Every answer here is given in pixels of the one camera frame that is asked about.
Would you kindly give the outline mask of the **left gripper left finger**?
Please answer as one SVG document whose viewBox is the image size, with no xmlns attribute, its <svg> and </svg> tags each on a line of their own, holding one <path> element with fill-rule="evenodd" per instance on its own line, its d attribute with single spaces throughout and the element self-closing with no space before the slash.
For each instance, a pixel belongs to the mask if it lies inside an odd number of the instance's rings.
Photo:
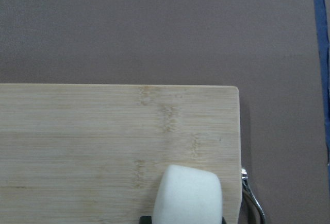
<svg viewBox="0 0 330 224">
<path fill-rule="evenodd" d="M 140 216 L 139 224 L 152 224 L 152 216 Z"/>
</svg>

